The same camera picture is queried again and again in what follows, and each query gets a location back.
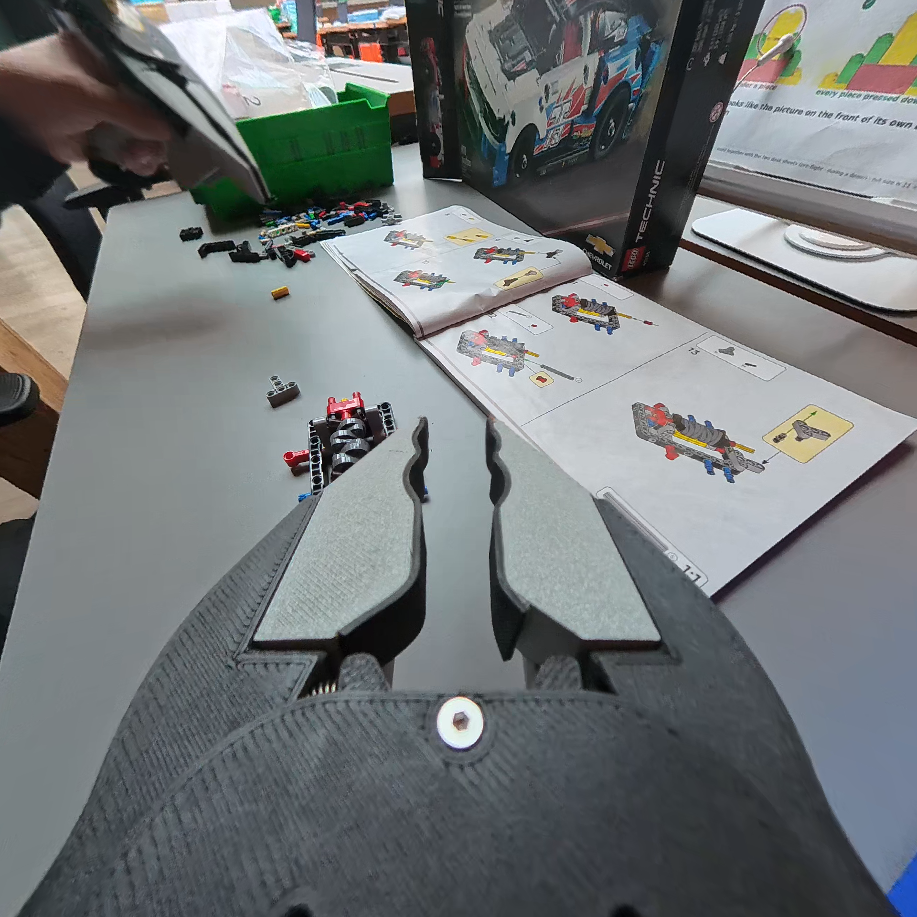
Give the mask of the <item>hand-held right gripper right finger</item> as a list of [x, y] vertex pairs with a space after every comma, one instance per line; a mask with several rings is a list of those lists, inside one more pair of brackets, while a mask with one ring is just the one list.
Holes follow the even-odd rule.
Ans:
[[506, 423], [488, 419], [490, 613], [526, 687], [547, 659], [655, 651], [659, 629], [591, 493]]

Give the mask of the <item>person's left hand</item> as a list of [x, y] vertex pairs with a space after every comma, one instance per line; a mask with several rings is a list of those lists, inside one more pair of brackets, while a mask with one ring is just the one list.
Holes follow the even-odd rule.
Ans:
[[95, 158], [90, 135], [101, 126], [125, 133], [109, 162], [150, 176], [167, 161], [169, 123], [69, 32], [2, 52], [1, 109], [6, 121], [66, 165]]

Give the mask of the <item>wall poster with bricks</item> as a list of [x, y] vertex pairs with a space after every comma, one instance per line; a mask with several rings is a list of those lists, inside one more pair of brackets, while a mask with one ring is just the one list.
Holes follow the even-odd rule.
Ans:
[[916, 3], [764, 3], [711, 160], [916, 200]]

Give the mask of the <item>black lego set box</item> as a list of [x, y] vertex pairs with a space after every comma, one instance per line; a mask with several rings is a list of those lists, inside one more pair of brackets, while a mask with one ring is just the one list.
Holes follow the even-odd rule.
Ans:
[[763, 6], [405, 2], [423, 176], [609, 279], [669, 269]]

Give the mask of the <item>clear plastic bags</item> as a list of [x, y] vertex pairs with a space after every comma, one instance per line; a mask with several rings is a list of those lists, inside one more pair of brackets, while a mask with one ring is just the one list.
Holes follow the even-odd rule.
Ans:
[[338, 102], [323, 55], [293, 50], [264, 8], [170, 22], [161, 31], [236, 121]]

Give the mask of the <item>white flat pad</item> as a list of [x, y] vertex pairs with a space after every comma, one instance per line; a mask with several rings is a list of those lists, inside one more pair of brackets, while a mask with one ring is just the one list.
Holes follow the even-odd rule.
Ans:
[[692, 232], [854, 304], [916, 312], [914, 255], [739, 208], [695, 220]]

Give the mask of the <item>pile of lego pieces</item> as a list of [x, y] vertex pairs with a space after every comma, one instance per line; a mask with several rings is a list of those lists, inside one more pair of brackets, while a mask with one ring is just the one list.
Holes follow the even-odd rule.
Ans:
[[300, 210], [285, 210], [277, 205], [262, 206], [257, 211], [257, 240], [235, 242], [223, 239], [205, 242], [203, 227], [190, 225], [179, 230], [181, 243], [197, 243], [199, 258], [224, 254], [232, 263], [257, 265], [277, 261], [288, 269], [315, 258], [315, 246], [346, 235], [348, 230], [367, 224], [399, 226], [403, 218], [381, 199], [307, 203]]

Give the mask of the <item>green plastic bin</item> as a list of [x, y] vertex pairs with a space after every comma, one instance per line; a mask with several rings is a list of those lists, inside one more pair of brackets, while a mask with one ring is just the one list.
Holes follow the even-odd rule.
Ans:
[[388, 95], [348, 83], [332, 106], [241, 119], [235, 126], [270, 192], [289, 211], [394, 183]]

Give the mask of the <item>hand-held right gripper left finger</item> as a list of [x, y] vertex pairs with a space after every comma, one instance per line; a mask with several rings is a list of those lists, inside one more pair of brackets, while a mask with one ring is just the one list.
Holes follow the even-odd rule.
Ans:
[[251, 646], [365, 653], [382, 666], [426, 618], [428, 420], [396, 431], [312, 501], [259, 613]]

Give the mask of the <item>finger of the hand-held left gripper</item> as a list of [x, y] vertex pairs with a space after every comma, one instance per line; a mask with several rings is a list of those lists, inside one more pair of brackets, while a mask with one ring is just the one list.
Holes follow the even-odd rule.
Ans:
[[229, 178], [258, 203], [267, 203], [269, 189], [242, 136], [189, 128], [184, 137], [167, 141], [171, 177], [185, 190]]
[[117, 66], [126, 85], [166, 117], [171, 138], [184, 137], [189, 128], [226, 137], [234, 130], [240, 134], [233, 117], [181, 56], [120, 49]]

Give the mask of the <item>blue plastic bin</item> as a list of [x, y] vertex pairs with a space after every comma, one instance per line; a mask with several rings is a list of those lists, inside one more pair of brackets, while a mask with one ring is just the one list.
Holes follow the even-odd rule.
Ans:
[[914, 854], [888, 891], [888, 901], [900, 916], [916, 916], [917, 855]]

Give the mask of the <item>lego engine frame assembly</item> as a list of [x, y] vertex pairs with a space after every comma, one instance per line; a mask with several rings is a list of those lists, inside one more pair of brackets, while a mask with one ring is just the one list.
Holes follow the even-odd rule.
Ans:
[[281, 454], [283, 465], [305, 483], [296, 496], [298, 503], [319, 498], [361, 459], [368, 456], [398, 430], [390, 401], [369, 403], [358, 390], [328, 396], [325, 412], [306, 425], [303, 448]]

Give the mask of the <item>lego instruction booklet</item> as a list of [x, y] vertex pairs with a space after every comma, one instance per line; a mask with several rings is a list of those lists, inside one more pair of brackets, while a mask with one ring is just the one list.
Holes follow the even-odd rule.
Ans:
[[461, 205], [323, 242], [476, 404], [713, 594], [915, 434]]

